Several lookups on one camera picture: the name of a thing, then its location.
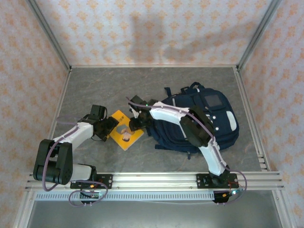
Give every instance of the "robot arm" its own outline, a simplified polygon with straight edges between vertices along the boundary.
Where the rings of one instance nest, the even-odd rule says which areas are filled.
[[[138,107],[136,104],[150,108]],[[153,120],[164,120],[179,125],[188,141],[198,147],[206,159],[212,182],[218,186],[227,183],[229,171],[225,168],[227,164],[219,153],[214,137],[211,137],[187,114],[195,116],[214,136],[212,122],[199,107],[179,108],[155,100],[147,103],[138,96],[132,98],[129,105],[134,114],[129,124],[132,131],[149,126]]]
[[[66,185],[69,181],[95,180],[96,168],[90,165],[73,164],[73,151],[85,140],[97,135],[106,141],[108,134],[118,125],[112,117],[104,118],[105,107],[93,105],[91,113],[78,121],[77,125],[60,137],[41,141],[33,171],[34,179],[43,179],[43,169],[51,148],[56,143],[50,157],[57,155],[56,161],[48,161],[45,180]]]

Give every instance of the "floral wallpaper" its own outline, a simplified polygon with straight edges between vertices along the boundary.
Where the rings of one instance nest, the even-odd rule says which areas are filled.
[[[283,0],[242,71],[274,170],[304,224],[304,2]]]
[[[271,0],[37,2],[71,65],[235,65]]]
[[[24,0],[0,1],[0,227],[12,227],[67,72]]]

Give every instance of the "gray floor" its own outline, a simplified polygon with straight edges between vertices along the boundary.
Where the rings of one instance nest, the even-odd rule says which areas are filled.
[[[175,203],[102,201],[92,207],[73,208],[66,201],[36,201],[28,228],[41,227],[280,228],[282,226],[271,191],[247,191],[241,200],[224,207],[217,207],[215,203],[208,201]]]
[[[223,92],[239,122],[240,136],[235,145],[221,151],[223,159],[232,169],[260,171],[232,68],[75,68],[60,116],[82,117],[90,112],[92,104],[99,104],[106,106],[109,114],[120,109],[132,117],[126,96],[162,100],[166,97],[164,87],[171,87],[174,94],[194,81]],[[63,134],[69,128],[58,124],[54,136]],[[208,171],[201,154],[194,154],[188,160],[182,152],[155,150],[155,143],[145,133],[127,151],[123,151],[112,139],[107,142],[89,139],[75,150],[74,163],[94,165],[98,172]]]

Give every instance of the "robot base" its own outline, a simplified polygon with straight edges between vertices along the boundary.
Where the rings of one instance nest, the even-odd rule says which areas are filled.
[[[105,184],[108,189],[112,188],[112,183],[113,183],[113,175],[112,174],[96,174],[94,176],[94,181],[98,181],[98,182],[102,182],[103,184]],[[70,188],[71,189],[86,189],[86,190],[92,190],[92,189],[104,189],[103,186],[101,185],[97,185],[93,188],[91,188],[92,184],[88,184],[88,183],[82,183],[82,182],[71,182]]]
[[[204,173],[198,173],[196,174],[196,183],[198,186],[198,189],[237,189],[239,187],[238,184],[238,176],[235,173],[230,173],[228,176],[228,181],[219,186],[213,183],[211,176],[209,174]]]

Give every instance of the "yellow book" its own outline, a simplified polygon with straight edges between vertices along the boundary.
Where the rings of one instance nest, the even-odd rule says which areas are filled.
[[[129,128],[130,119],[120,110],[117,110],[111,116],[118,120],[119,124],[113,129],[110,136],[124,151],[126,151],[143,135],[143,130],[131,132]]]

